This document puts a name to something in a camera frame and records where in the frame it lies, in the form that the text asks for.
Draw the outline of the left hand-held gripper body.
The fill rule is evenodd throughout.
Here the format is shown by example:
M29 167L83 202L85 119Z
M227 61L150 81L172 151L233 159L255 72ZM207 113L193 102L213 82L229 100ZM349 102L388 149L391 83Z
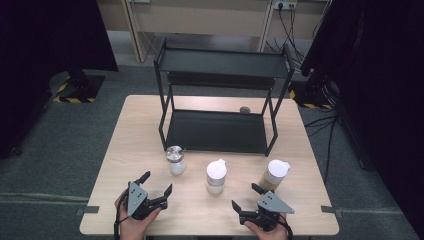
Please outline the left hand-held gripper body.
M127 215L136 220L143 220L149 216L156 206L148 199L148 192L136 182L130 182L127 197Z

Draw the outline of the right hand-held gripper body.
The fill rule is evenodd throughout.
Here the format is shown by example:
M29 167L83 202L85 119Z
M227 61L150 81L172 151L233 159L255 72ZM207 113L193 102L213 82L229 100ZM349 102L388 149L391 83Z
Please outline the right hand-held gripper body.
M293 208L271 191L262 196L257 202L257 206L257 225L266 232L276 228L282 213L295 213Z

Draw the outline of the white-lid jar of brown powder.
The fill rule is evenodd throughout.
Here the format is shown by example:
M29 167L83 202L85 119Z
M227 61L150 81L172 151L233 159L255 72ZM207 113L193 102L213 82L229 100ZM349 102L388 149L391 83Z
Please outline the white-lid jar of brown powder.
M282 160L271 160L259 181L259 185L266 190L276 190L286 177L291 166Z

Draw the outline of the glass shaker jar silver lid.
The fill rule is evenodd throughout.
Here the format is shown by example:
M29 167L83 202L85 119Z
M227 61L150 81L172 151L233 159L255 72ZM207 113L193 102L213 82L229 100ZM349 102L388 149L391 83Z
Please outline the glass shaker jar silver lid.
M166 150L166 159L173 175L181 175L186 170L184 150L180 146L170 146Z

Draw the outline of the white-lid jar of white powder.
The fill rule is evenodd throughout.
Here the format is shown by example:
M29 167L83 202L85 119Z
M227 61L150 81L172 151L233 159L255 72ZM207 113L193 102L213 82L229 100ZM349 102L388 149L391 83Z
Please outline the white-lid jar of white powder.
M206 168L207 190L213 195L219 195L224 190L227 175L226 161L218 159L208 164Z

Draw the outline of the black metal two-tier rack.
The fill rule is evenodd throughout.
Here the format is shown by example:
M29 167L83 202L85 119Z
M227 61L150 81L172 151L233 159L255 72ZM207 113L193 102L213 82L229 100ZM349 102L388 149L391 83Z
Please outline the black metal two-tier rack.
M170 47L162 39L154 57L164 148L269 155L278 138L276 118L295 71L288 45L279 53ZM175 86L260 90L259 113L179 109Z

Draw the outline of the person's right hand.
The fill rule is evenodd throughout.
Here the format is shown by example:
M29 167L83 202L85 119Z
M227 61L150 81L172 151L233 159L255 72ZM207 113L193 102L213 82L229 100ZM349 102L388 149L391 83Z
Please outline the person's right hand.
M259 240L288 240L288 231L282 225L278 225L275 229L268 232L263 231L257 225L250 221L246 221L244 225L252 233L254 233Z

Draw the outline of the person's left hand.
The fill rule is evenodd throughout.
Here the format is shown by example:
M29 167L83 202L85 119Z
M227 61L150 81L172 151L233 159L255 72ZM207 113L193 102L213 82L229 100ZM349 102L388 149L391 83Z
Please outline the person's left hand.
M124 200L125 197L123 195L120 195L115 200L115 206L119 209L118 228L120 240L144 240L148 227L158 217L161 208L155 209L144 220L137 220L127 216Z

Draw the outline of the grey tape strip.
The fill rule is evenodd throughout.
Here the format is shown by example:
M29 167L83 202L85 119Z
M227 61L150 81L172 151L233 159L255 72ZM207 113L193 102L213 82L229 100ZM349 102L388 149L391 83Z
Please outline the grey tape strip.
M99 206L85 206L84 208L78 208L76 210L75 215L76 216L83 216L85 213L96 214L96 213L98 213L99 208L100 208Z
M323 213L331 213L334 214L337 218L342 218L343 213L340 209L336 209L332 206L321 206L321 211Z

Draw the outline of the black stand base striped tape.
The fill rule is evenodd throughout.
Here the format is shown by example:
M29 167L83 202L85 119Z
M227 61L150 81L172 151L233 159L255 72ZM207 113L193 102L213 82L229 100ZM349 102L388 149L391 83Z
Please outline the black stand base striped tape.
M54 102L93 103L105 80L103 75L83 75L83 79L68 76L53 98Z

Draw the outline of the black curtain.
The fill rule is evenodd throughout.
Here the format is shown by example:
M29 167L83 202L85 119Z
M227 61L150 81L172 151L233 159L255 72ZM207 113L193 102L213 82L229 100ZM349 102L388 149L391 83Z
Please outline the black curtain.
M24 138L58 73L115 71L96 0L0 0L0 159Z
M333 82L362 149L424 240L424 0L333 0L301 66Z

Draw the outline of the white power strip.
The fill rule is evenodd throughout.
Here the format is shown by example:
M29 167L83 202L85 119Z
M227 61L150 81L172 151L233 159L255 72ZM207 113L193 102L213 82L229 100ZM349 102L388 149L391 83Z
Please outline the white power strip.
M275 10L295 10L297 0L276 0L274 3Z

